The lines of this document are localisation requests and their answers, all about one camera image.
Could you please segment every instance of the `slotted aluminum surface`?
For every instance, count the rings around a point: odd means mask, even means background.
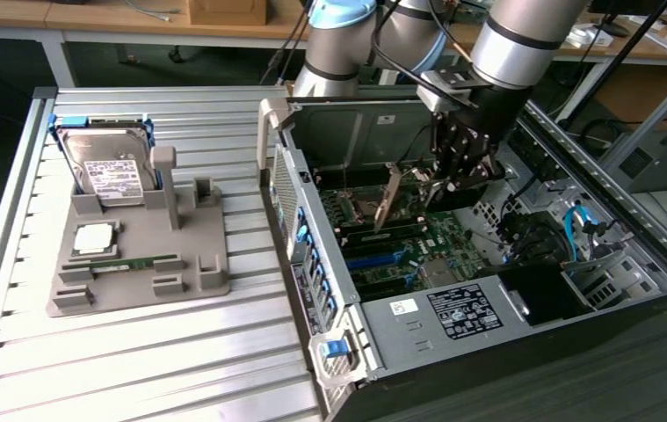
[[[284,95],[273,87],[60,91],[60,116],[148,114],[156,144],[177,149],[177,183],[216,178],[232,290],[97,315],[45,315],[72,187],[46,136],[37,174],[26,175],[36,180],[22,260],[0,320],[0,421],[320,420],[256,183],[257,105]]]

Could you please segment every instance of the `green circuit board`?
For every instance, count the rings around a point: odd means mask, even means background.
[[[382,230],[377,234],[365,231],[373,223],[382,191],[384,186],[358,186],[345,191],[320,192],[346,265],[357,259],[386,257],[393,253],[400,256],[393,264],[349,266],[365,302],[471,280],[488,265],[452,212],[427,213],[417,191],[408,186],[398,190]],[[396,227],[388,229],[388,222]]]

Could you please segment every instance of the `aluminum extrusion table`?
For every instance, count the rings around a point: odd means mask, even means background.
[[[276,87],[36,90],[0,204],[0,421],[320,420],[256,182]],[[222,191],[230,293],[49,318],[72,177],[49,113],[133,118],[177,150],[174,182]]]

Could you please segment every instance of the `cardboard box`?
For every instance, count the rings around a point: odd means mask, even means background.
[[[188,0],[189,23],[264,25],[266,0]]]

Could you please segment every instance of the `table leg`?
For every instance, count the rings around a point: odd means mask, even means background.
[[[377,85],[394,85],[394,81],[398,78],[398,72],[397,70],[381,70],[380,74],[380,82],[377,82]]]
[[[577,85],[577,88],[575,89],[575,92],[572,93],[572,96],[569,97],[569,101],[567,101],[565,106],[563,107],[563,110],[559,112],[557,116],[555,117],[555,122],[559,122],[563,119],[567,119],[567,116],[569,116],[569,113],[580,103],[580,100],[583,99],[583,96],[585,93],[591,90],[591,87],[595,84],[595,81],[599,80],[599,77],[601,77],[601,74],[604,73],[605,67],[609,65],[609,61],[612,59],[605,59],[603,62],[599,62],[593,65],[591,70],[588,70],[588,73],[584,76],[583,81]]]
[[[66,47],[64,45],[61,36],[44,37],[40,42],[46,54],[49,68],[52,68],[53,80],[56,81],[56,85],[60,88],[73,88],[74,86],[77,86],[77,81],[72,73]]]

